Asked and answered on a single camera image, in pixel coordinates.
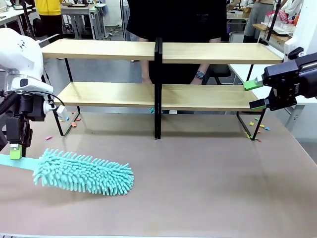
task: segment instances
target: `black t-shirt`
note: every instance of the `black t-shirt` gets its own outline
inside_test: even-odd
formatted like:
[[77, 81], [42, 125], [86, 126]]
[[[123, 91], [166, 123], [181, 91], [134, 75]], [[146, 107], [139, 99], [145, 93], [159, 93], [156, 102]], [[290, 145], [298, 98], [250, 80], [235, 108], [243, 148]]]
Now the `black t-shirt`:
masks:
[[[226, 34], [225, 0], [128, 0], [130, 18], [127, 30], [138, 37], [163, 42], [206, 43]], [[189, 84], [198, 64], [163, 64], [162, 83]], [[153, 82], [154, 62], [149, 62]]]

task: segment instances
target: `gray floor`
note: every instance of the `gray floor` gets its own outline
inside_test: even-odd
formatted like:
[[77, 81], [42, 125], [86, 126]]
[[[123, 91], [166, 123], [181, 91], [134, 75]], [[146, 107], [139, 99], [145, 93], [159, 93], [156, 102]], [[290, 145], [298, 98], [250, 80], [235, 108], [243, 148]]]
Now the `gray floor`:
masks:
[[[122, 41], [123, 37], [116, 34], [112, 40]], [[69, 64], [74, 81], [86, 82], [126, 82], [141, 83], [141, 66], [139, 62], [131, 63], [126, 60], [95, 60], [95, 59], [69, 59]], [[45, 70], [50, 78], [50, 84], [54, 87], [54, 93], [58, 95], [69, 83], [69, 77], [64, 60], [44, 59]], [[4, 88], [5, 73], [0, 71], [0, 87]], [[220, 78], [222, 83], [232, 83], [231, 77]], [[216, 84], [210, 78], [208, 84]], [[75, 107], [67, 107], [69, 111], [75, 111]], [[138, 108], [105, 108], [105, 107], [81, 107], [83, 112], [99, 113], [149, 113], [148, 109]], [[196, 112], [203, 114], [221, 114], [221, 112]], [[315, 143], [301, 143], [303, 148], [317, 162], [317, 147]]]

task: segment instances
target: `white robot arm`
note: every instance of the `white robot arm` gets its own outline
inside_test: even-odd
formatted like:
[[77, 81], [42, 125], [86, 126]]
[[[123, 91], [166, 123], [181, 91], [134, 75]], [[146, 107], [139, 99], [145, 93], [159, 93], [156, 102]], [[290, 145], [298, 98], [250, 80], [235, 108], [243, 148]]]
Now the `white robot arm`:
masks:
[[7, 72], [0, 115], [6, 114], [11, 158], [20, 159], [31, 144], [29, 120], [44, 121], [50, 111], [66, 119], [67, 111], [65, 106], [55, 106], [52, 99], [45, 100], [53, 95], [53, 87], [41, 80], [43, 56], [39, 44], [9, 28], [0, 29], [0, 36], [0, 68]]

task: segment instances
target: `shelf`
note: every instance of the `shelf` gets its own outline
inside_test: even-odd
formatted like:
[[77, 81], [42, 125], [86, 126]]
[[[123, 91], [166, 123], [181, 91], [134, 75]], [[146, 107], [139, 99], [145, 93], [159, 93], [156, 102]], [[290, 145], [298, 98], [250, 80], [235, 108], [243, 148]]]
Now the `shelf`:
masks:
[[154, 60], [154, 42], [62, 39], [42, 48], [45, 58]]
[[[66, 106], [154, 107], [154, 87], [137, 83], [72, 82], [59, 95]], [[174, 85], [162, 87], [163, 110], [250, 111], [257, 98], [242, 86]]]
[[282, 58], [258, 43], [163, 43], [163, 63], [276, 64]]

